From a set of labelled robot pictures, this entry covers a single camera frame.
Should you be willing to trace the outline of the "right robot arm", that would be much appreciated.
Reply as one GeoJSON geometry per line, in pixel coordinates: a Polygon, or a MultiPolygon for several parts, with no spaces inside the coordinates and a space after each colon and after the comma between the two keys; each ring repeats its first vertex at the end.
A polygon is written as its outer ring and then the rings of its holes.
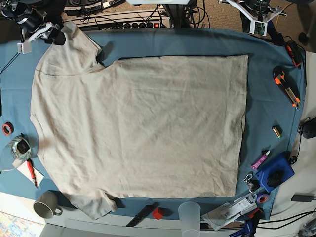
{"type": "Polygon", "coordinates": [[[21,42],[41,38],[45,43],[64,45],[62,32],[64,0],[2,0],[0,15],[16,23],[21,42]]]}

